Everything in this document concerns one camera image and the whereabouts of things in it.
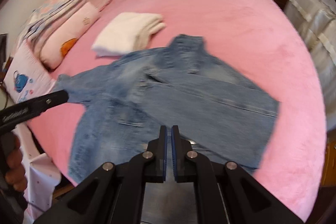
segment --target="pink bed sheet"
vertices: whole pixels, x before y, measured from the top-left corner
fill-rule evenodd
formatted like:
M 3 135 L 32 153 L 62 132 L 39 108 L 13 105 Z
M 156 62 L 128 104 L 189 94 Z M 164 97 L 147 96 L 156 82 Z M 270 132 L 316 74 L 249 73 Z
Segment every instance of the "pink bed sheet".
M 229 63 L 281 102 L 273 135 L 254 177 L 306 220 L 317 195 L 326 143 L 323 98 L 310 55 L 272 0 L 113 0 L 51 75 L 75 75 L 116 58 L 96 58 L 90 47 L 121 12 L 159 13 L 167 27 L 150 47 L 181 33 L 203 36 L 209 53 Z M 67 176 L 79 104 L 55 107 L 29 126 Z

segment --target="folded white towel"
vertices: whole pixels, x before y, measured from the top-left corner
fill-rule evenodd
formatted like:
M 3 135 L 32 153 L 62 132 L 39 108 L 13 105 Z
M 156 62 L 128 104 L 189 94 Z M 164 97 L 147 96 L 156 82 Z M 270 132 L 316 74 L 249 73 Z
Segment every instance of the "folded white towel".
M 124 55 L 146 48 L 150 36 L 166 25 L 162 15 L 121 13 L 98 35 L 91 49 L 98 56 Z

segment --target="wooden trim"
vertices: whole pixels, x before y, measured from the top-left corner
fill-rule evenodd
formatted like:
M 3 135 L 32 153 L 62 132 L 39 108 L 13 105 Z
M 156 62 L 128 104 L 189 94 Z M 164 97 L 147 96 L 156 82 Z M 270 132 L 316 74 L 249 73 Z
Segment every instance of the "wooden trim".
M 73 188 L 74 188 L 74 186 L 72 184 L 68 184 L 68 185 L 62 187 L 61 189 L 55 190 L 53 195 L 52 195 L 52 198 L 53 199 L 58 198 L 59 196 L 70 192 Z

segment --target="human hand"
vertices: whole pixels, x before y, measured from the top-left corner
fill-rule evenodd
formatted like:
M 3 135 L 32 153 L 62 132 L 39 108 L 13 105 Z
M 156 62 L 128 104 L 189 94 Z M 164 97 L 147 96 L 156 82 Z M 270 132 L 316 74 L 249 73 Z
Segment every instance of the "human hand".
M 5 180 L 18 192 L 26 190 L 28 183 L 25 177 L 26 171 L 21 162 L 20 140 L 15 136 L 15 149 L 7 157 L 7 164 L 10 170 L 6 173 Z

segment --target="cartoon print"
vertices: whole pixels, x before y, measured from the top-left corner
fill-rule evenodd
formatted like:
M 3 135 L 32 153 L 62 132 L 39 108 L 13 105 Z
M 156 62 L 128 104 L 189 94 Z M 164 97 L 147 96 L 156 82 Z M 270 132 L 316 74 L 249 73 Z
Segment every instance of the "cartoon print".
M 18 102 L 21 103 L 23 101 L 26 101 L 27 100 L 27 95 L 28 95 L 28 90 L 26 90 L 25 96 L 23 96 L 22 98 L 20 98 L 20 100 Z
M 84 25 L 87 25 L 87 24 L 90 24 L 90 19 L 89 18 L 84 18 L 83 19 L 83 23 L 84 23 Z
M 77 38 L 70 39 L 67 42 L 64 42 L 61 47 L 61 54 L 63 57 L 67 55 L 67 53 L 70 51 L 70 49 L 75 45 L 77 42 Z
M 26 75 L 21 75 L 19 72 L 16 70 L 13 74 L 14 77 L 14 89 L 20 93 L 23 88 L 26 86 L 27 81 L 28 81 L 28 76 Z

